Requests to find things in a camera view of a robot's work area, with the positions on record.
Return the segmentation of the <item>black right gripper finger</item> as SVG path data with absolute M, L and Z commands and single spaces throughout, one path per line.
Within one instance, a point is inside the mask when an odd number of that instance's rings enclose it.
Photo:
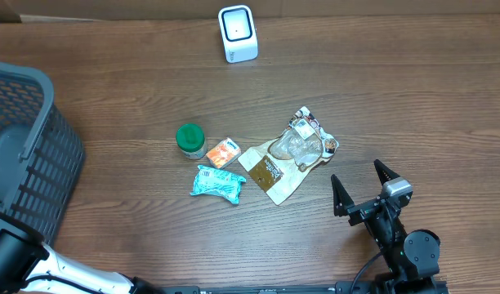
M 377 172 L 377 176 L 380 180 L 381 185 L 384 185 L 390 180 L 399 178 L 400 175 L 392 171 L 388 166 L 386 166 L 381 160 L 376 159 L 374 162 L 374 167 Z
M 331 176 L 334 216 L 347 216 L 355 203 L 335 174 Z

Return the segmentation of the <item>beige Pantree snack bag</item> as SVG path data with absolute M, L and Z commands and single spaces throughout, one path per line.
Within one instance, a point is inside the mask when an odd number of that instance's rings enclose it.
M 280 136 L 248 148 L 238 161 L 275 205 L 301 185 L 312 169 L 329 162 L 339 142 L 303 106 Z

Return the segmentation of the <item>orange snack packet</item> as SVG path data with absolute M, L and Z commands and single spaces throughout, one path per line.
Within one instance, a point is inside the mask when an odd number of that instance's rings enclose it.
M 232 139 L 226 137 L 210 149 L 206 156 L 213 167 L 223 169 L 237 159 L 241 153 L 241 148 Z

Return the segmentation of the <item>teal snack packet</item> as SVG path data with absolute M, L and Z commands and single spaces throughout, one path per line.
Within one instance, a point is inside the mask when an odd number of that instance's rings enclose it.
M 222 197 L 233 205 L 239 205 L 239 195 L 245 177 L 230 171 L 198 165 L 198 173 L 194 178 L 191 196 L 211 195 Z

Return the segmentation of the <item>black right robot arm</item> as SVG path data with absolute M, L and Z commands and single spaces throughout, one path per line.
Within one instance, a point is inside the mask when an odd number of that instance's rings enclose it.
M 337 178 L 331 176 L 333 214 L 349 218 L 351 226 L 365 225 L 379 248 L 350 282 L 337 282 L 336 293 L 447 293 L 446 282 L 437 282 L 440 272 L 440 238 L 428 229 L 408 233 L 400 213 L 413 196 L 410 182 L 381 160 L 374 161 L 382 185 L 380 194 L 356 204 Z

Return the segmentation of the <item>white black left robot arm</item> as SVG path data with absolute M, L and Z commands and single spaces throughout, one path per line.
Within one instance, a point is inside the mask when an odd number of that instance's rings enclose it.
M 62 256 L 30 226 L 0 212 L 0 293 L 161 294 L 145 280 Z

